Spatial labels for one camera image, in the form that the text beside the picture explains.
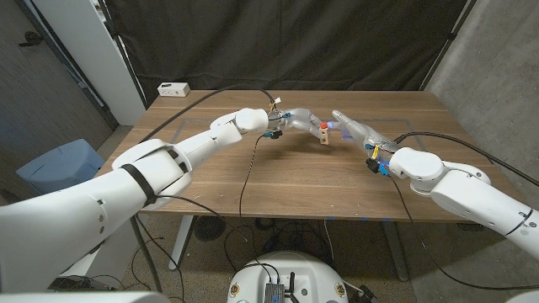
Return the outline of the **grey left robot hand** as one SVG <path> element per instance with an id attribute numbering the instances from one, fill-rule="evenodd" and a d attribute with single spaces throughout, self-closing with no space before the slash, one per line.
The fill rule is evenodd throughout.
<path id="1" fill-rule="evenodd" d="M 303 130 L 322 140 L 319 131 L 322 121 L 309 109 L 294 108 L 272 111 L 268 115 L 269 130 L 288 130 L 291 128 Z"/>

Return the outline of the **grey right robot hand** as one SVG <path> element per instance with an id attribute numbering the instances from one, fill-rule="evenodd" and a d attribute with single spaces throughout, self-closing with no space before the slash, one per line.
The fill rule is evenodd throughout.
<path id="1" fill-rule="evenodd" d="M 333 128 L 341 130 L 345 141 L 353 141 L 363 149 L 368 157 L 374 157 L 382 162 L 388 162 L 400 146 L 372 129 L 369 125 L 361 124 L 338 110 L 332 111 L 336 119 L 331 122 Z"/>

